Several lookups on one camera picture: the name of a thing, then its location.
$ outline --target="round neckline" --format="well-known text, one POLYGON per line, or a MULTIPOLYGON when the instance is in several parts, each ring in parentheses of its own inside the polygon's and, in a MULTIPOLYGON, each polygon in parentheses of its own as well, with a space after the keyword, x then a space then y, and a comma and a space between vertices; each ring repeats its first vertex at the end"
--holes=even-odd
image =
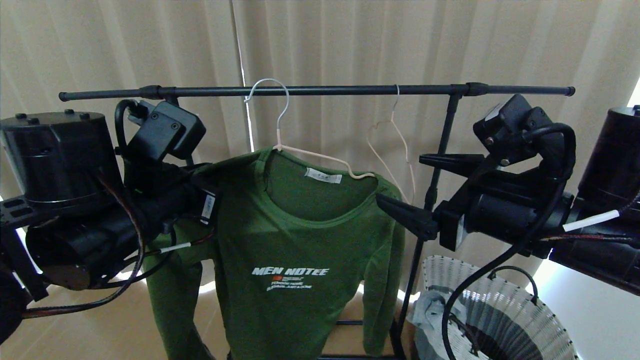
MULTIPOLYGON (((276 152, 276 150, 273 150, 272 148, 267 148, 267 149, 264 149, 263 151, 264 152, 258 158, 257 166, 255 168, 254 180, 256 184, 256 189, 261 189, 261 184, 264 184, 264 181, 266 180, 264 176, 264 170, 266 167, 267 160, 269 159, 270 156, 272 156, 272 152, 276 152)), ((346 172, 343 170, 335 170, 332 168, 315 166, 285 151, 278 151, 278 153, 274 154, 273 156, 283 156, 285 159, 295 163, 296 165, 313 168, 327 174, 331 174, 331 175, 341 174, 343 176, 349 176, 349 172, 346 172)), ((376 176, 376 181, 377 181, 377 185, 375 189, 358 206, 352 208, 351 210, 347 211, 346 213, 338 217, 331 218, 328 220, 321 220, 321 221, 307 220, 304 218, 297 217, 291 213, 288 213, 284 211, 280 206, 278 206, 275 202, 273 202, 273 199, 269 196, 269 194, 266 191, 259 190, 257 192, 258 197, 260 199, 260 201, 258 201, 258 205, 260 207, 263 207, 267 212, 274 214, 279 219, 292 222, 298 225, 302 225, 305 227, 328 227, 332 225, 339 225, 341 223, 347 222, 348 220, 351 220, 352 218, 360 214, 374 200, 375 195, 381 191, 383 181, 381 181, 380 176, 378 174, 374 173, 374 175, 376 176)))

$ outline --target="shirt sleeve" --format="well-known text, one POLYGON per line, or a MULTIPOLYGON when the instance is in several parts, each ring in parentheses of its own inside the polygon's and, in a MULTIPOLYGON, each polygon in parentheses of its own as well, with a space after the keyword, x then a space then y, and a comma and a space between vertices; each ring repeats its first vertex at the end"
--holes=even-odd
MULTIPOLYGON (((205 236, 206 229, 191 226, 175 227, 178 244, 205 236)), ((152 248, 170 245, 168 235, 160 235, 152 242, 152 248)), ((154 317, 164 349, 169 360, 211 360, 213 356, 202 343, 193 323, 193 315, 198 302, 198 289, 202 276, 202 255, 207 251, 200 244, 176 250, 169 261, 147 279, 149 296, 154 317)), ((145 259, 145 269, 151 269, 166 254, 145 259)))
POLYGON ((364 349, 370 356, 380 356, 396 313, 400 285, 404 227, 393 222, 392 240, 373 255, 364 273, 364 349))

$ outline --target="clothing rack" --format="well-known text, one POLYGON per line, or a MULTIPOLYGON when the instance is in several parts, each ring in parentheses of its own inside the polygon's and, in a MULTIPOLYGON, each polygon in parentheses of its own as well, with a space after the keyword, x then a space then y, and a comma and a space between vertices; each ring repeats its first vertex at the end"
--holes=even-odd
MULTIPOLYGON (((453 119, 458 109, 458 103, 462 97, 480 96, 486 94, 539 94, 539 95, 565 95, 571 96, 575 93, 572 86, 496 86, 484 83, 466 83, 452 85, 360 85, 360 86, 288 86, 289 95, 448 95, 449 103, 447 113, 438 146, 438 154, 444 155, 451 135, 453 119)), ((228 97, 228 96, 249 96, 250 87, 203 87, 203 88, 178 88, 162 87, 159 85, 144 86, 139 89, 130 90, 106 90, 91 92, 61 92, 59 98, 62 101, 82 100, 82 99, 109 99, 118 97, 142 97, 146 99, 172 102, 178 105, 179 97, 228 97)), ((255 89, 253 96, 284 96, 284 89, 279 86, 265 86, 255 89)), ((438 197, 438 181, 440 179, 440 169, 436 168, 431 176, 431 184, 424 199, 424 209, 433 210, 433 206, 438 197)), ((404 299, 400 316, 394 319, 389 329, 391 345, 394 351, 393 356, 370 357, 370 356, 321 356, 319 360, 359 360, 359 359, 391 359, 406 360, 402 346, 401 335, 404 328, 404 320, 409 308, 409 298, 413 291, 415 278, 417 275, 424 239, 418 239, 413 251, 411 271, 408 283, 404 289, 404 299)), ((340 320, 337 325, 362 325, 361 320, 340 320)))

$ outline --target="white wall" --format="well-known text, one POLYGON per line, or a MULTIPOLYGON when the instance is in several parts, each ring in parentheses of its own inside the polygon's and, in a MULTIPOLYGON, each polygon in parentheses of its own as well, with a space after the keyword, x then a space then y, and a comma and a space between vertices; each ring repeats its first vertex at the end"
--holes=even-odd
POLYGON ((640 297, 549 260, 534 279, 583 360, 640 359, 640 297))

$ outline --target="hanger hook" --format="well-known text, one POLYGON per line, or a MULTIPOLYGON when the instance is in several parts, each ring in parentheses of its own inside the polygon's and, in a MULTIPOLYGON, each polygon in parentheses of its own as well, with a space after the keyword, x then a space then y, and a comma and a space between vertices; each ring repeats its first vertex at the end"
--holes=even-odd
POLYGON ((400 100, 400 85, 396 84, 396 89, 398 90, 398 95, 396 97, 396 102, 394 102, 394 107, 391 108, 392 112, 396 112, 396 105, 398 105, 398 100, 400 100))
POLYGON ((263 81, 267 81, 267 80, 270 80, 270 81, 273 81, 273 82, 275 82, 275 83, 278 83, 278 84, 279 84, 280 86, 282 86, 282 88, 284 89, 285 94, 287 94, 287 104, 284 106, 284 110, 282 110, 282 112, 280 113, 280 116, 278 117, 278 123, 277 123, 277 125, 276 125, 276 128, 277 128, 278 130, 280 130, 280 119, 282 119, 282 116, 284 115, 284 113, 286 113, 286 112, 287 112, 287 109, 289 109, 289 98, 291 97, 291 96, 289 95, 289 89, 287 89, 287 87, 286 87, 286 86, 284 86, 284 84, 283 84, 283 83, 281 83, 281 82, 279 82, 278 80, 273 79, 273 78, 264 78, 264 79, 260 79, 260 80, 258 80, 258 82, 256 82, 255 84, 253 84, 253 87, 251 87, 251 92, 249 92, 249 96, 247 96, 247 97, 245 97, 245 98, 244 98, 244 103, 246 104, 246 103, 248 103, 249 101, 251 101, 251 99, 253 98, 253 92, 255 91, 256 86, 258 86, 258 84, 260 84, 261 82, 263 82, 263 81))

